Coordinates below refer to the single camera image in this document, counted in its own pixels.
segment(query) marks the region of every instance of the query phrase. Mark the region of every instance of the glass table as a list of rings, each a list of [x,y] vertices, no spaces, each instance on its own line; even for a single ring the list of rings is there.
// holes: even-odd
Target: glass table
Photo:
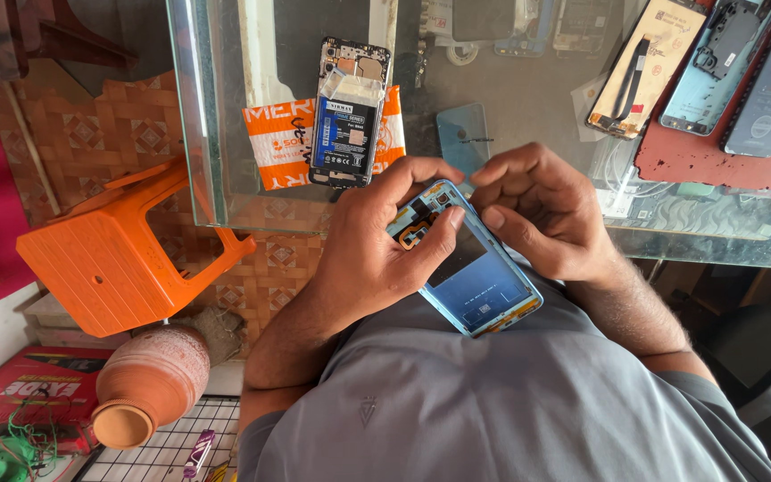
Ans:
[[[465,32],[448,27],[452,0],[167,1],[196,224],[328,231],[339,192],[268,191],[243,118],[246,107],[313,98],[328,34],[393,52],[409,154],[441,156],[437,114],[480,103],[473,129],[490,139],[481,150],[548,145],[594,181],[627,256],[771,267],[771,190],[629,177],[639,140],[597,140],[581,127],[588,107],[578,97],[610,70],[643,0],[611,2],[592,54],[553,48],[562,0],[513,0],[522,7],[514,37],[498,44],[456,42]]]

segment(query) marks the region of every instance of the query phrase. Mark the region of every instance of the red box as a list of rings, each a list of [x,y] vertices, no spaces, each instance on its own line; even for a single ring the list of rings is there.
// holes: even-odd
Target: red box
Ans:
[[[98,405],[97,375],[113,353],[59,346],[23,348],[0,367],[0,436],[7,431],[8,416],[22,406],[15,424],[33,424],[36,431],[51,435],[51,414],[58,453],[90,453],[98,443],[91,429],[91,412]],[[26,399],[31,403],[23,404]]]

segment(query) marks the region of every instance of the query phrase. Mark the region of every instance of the orange plastic stool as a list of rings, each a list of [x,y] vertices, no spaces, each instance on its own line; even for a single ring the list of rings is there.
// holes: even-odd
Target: orange plastic stool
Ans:
[[[184,279],[145,215],[188,184],[182,158],[112,181],[69,214],[18,237],[16,250],[88,334],[102,337],[172,316],[255,247],[251,236],[240,241],[230,229],[215,228],[224,253]]]

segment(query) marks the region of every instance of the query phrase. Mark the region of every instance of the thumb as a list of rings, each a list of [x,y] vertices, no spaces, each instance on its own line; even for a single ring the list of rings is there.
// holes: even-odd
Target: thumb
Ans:
[[[424,238],[400,257],[396,268],[403,276],[411,279],[414,284],[423,285],[430,275],[439,267],[456,247],[456,232],[463,224],[466,212],[463,208],[452,206],[447,208]]]
[[[526,257],[538,271],[543,266],[554,266],[563,256],[559,241],[544,236],[537,226],[513,209],[492,205],[484,209],[481,219],[493,234]]]

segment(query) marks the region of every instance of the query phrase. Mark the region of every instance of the hand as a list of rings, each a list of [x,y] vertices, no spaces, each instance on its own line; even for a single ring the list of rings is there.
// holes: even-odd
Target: hand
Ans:
[[[472,174],[471,203],[502,242],[549,279],[597,282],[623,258],[605,231],[594,185],[547,147],[498,154]]]
[[[412,250],[386,233],[398,208],[432,178],[461,183],[464,175],[442,159],[403,157],[370,186],[341,194],[317,272],[305,289],[333,320],[329,331],[337,333],[418,291],[454,251],[465,216],[456,206],[446,209]]]

